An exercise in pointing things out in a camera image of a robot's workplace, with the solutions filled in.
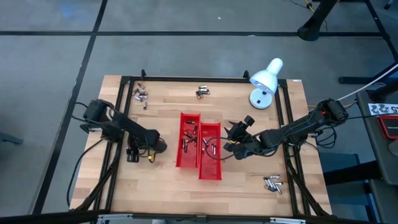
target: lamp shade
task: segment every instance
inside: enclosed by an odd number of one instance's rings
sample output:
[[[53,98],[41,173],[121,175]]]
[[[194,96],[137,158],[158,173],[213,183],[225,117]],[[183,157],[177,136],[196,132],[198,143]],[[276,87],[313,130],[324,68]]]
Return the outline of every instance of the lamp shade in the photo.
[[[267,69],[257,72],[250,78],[250,82],[262,91],[275,94],[278,87],[277,75],[283,66],[280,58],[274,58]]]

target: floor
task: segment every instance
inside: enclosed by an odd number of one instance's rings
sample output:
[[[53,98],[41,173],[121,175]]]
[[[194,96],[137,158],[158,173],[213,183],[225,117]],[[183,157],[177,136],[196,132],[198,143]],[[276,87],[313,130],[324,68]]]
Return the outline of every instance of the floor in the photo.
[[[1,1],[0,31],[92,31],[101,2]],[[371,2],[398,49],[398,2],[388,11],[384,0]],[[295,32],[310,16],[289,0],[112,0],[99,31]],[[378,31],[363,2],[339,3],[327,22],[329,32]],[[380,37],[305,42],[298,37],[98,36],[81,71],[89,40],[77,35],[0,35],[0,130],[24,140],[20,146],[0,142],[0,217],[31,212],[78,73],[84,75],[78,101],[87,103],[98,96],[103,75],[138,75],[144,68],[148,75],[241,77],[243,71],[255,73],[280,57],[284,67],[279,78],[303,80],[313,105],[360,87],[340,85],[339,76],[370,77],[393,62]],[[81,112],[76,108],[75,114]],[[359,115],[355,107],[349,113]],[[78,125],[71,121],[68,127],[45,213],[68,209],[67,185],[86,140]],[[361,162],[374,159],[361,120],[349,121],[337,132],[336,146],[322,152],[358,153]],[[346,207],[332,205],[336,215],[361,219],[356,208],[346,212]]]

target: white desk lamp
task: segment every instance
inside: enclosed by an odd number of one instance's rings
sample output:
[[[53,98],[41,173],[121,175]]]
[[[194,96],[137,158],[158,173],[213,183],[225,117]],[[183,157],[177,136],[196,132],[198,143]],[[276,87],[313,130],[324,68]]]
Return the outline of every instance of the white desk lamp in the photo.
[[[257,72],[250,78],[250,82],[257,87],[250,94],[250,103],[257,109],[266,109],[272,103],[272,95],[278,89],[276,77],[283,66],[280,58],[274,58],[267,69]]]

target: wooden tabletop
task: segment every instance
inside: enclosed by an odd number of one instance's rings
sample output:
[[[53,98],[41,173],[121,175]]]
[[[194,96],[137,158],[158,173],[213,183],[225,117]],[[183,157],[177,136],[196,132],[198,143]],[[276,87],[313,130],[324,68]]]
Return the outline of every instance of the wooden tabletop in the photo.
[[[106,75],[99,98],[114,103],[118,94],[121,76]],[[208,215],[254,215],[292,216],[288,184],[280,186],[283,194],[264,189],[263,177],[281,175],[287,183],[282,147],[272,157],[251,156],[237,161],[233,157],[222,162],[220,181],[198,180],[198,169],[176,168],[180,112],[201,114],[203,122],[221,122],[228,129],[228,121],[242,121],[247,115],[256,122],[248,131],[252,134],[279,127],[275,101],[266,110],[257,110],[250,105],[250,83],[195,83],[195,82],[141,82],[148,92],[147,110],[142,103],[132,99],[129,117],[147,129],[157,129],[168,147],[156,155],[151,164],[141,158],[139,163],[126,161],[126,143],[120,158],[118,178],[111,210],[130,213],[172,213]],[[287,80],[294,119],[308,113],[303,85],[300,80]],[[198,85],[208,85],[210,95],[198,100],[195,91]],[[122,107],[126,100],[124,90]],[[280,90],[284,121],[284,95]],[[100,132],[90,133],[86,148],[94,144]],[[103,162],[106,143],[102,142],[87,153],[80,166],[73,193],[71,208],[79,206],[97,184]],[[222,156],[230,152],[223,151]],[[303,145],[300,151],[306,186],[324,210],[331,213],[322,167],[317,150]],[[295,187],[298,207],[302,201]],[[100,208],[104,208],[108,184],[104,188]]]

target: sticker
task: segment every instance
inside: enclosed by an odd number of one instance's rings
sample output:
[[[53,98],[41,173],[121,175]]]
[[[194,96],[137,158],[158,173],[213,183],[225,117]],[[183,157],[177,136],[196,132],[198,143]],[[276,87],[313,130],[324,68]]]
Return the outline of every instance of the sticker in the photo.
[[[371,115],[397,114],[398,104],[368,103]]]

